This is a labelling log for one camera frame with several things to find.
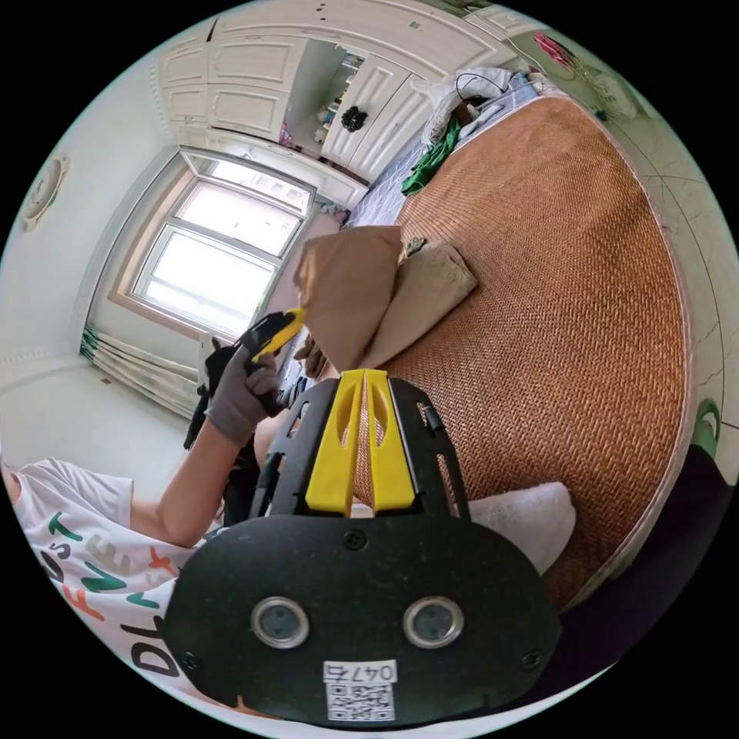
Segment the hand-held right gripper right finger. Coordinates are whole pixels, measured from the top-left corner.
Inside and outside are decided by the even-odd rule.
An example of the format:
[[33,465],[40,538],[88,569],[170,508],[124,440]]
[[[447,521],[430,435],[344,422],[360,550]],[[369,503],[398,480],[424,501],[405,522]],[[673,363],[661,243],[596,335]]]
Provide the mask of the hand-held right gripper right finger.
[[366,391],[373,509],[376,515],[395,514],[412,508],[416,492],[387,373],[368,369]]

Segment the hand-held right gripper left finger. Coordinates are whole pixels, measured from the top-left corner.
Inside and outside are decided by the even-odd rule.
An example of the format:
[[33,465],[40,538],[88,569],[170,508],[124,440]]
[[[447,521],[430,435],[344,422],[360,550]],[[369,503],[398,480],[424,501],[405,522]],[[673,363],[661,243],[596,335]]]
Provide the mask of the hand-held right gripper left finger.
[[352,512],[364,377],[363,369],[355,369],[337,381],[305,495],[314,513]]

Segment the person's left hand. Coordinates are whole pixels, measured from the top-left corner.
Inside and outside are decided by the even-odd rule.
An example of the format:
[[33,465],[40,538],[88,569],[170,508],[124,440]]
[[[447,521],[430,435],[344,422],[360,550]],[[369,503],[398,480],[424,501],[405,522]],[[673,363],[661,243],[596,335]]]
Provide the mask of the person's left hand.
[[278,390],[274,355],[266,353],[253,362],[242,346],[226,365],[206,418],[228,441],[244,447],[258,423],[281,412]]

